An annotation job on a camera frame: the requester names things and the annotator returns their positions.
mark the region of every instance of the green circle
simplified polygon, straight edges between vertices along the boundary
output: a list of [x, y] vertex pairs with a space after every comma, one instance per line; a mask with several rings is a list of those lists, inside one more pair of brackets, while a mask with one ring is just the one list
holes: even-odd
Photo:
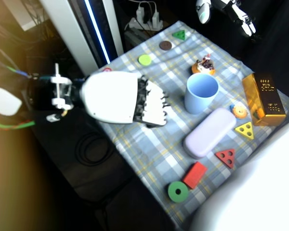
[[139, 56], [138, 61], [141, 65], [149, 66], [152, 60], [148, 54], [143, 54]]
[[185, 201], [188, 196], [188, 188], [181, 181], [172, 182], [168, 186], [168, 195], [173, 202], [179, 203]]

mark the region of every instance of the table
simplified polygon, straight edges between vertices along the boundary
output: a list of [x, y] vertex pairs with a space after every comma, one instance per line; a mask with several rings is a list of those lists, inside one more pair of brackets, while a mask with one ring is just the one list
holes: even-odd
[[[186, 40], [174, 38], [172, 33], [185, 30]], [[168, 40], [172, 43], [170, 51], [163, 51], [159, 43]], [[210, 53], [214, 61], [220, 84], [220, 92], [213, 103], [201, 114], [191, 115], [184, 109], [186, 82], [191, 75], [191, 66], [197, 59]], [[148, 54], [152, 58], [149, 66], [138, 63], [138, 57]], [[240, 167], [252, 152], [274, 131], [275, 127], [253, 127], [255, 139], [250, 141], [230, 131], [206, 157], [199, 161], [208, 170], [198, 186], [190, 190], [188, 199], [182, 203], [172, 202], [167, 195], [169, 183], [181, 180], [186, 171], [196, 161], [183, 149], [182, 142], [210, 112], [233, 103], [247, 105], [242, 79], [252, 71], [241, 61], [233, 58], [220, 47], [213, 44], [195, 30], [182, 22], [177, 22], [135, 47], [110, 65], [112, 70], [135, 72], [146, 75], [167, 93], [172, 107], [168, 113], [167, 125], [160, 128], [147, 128], [144, 124], [100, 125], [115, 144], [120, 154], [127, 160], [135, 173], [150, 190], [178, 229], [186, 230], [191, 215], [229, 176]], [[279, 93], [289, 122], [289, 97]], [[236, 126], [251, 121], [250, 115], [237, 120]], [[228, 169], [215, 155], [215, 152], [234, 148], [235, 166]]]

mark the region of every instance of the gold bar box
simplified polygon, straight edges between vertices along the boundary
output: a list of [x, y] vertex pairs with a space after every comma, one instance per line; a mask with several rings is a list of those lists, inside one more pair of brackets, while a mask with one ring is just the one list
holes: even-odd
[[269, 74], [251, 74], [243, 79], [243, 87], [255, 126], [278, 126], [286, 113]]

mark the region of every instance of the plastic cup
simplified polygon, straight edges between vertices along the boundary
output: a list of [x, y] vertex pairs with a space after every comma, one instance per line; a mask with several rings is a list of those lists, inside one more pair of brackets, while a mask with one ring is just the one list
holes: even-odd
[[191, 114], [203, 112], [213, 101], [219, 91], [217, 80], [203, 73], [191, 75], [187, 80], [184, 104]]

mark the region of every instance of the robotic hand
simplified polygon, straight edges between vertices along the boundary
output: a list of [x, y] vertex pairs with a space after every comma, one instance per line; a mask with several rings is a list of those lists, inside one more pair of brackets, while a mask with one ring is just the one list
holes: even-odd
[[[81, 101], [87, 113], [107, 123], [128, 124], [133, 121], [149, 127], [167, 123], [167, 95], [153, 82], [136, 73], [111, 71], [89, 76], [81, 86], [59, 74], [51, 77], [52, 105], [57, 109], [73, 109], [73, 101]], [[47, 116], [49, 122], [60, 120], [62, 114]]]
[[251, 37], [256, 33], [254, 24], [251, 18], [240, 8], [240, 2], [238, 0], [197, 0], [196, 11], [199, 20], [202, 24], [205, 24], [210, 19], [210, 8], [217, 8], [226, 13], [230, 19], [241, 26], [244, 33]]

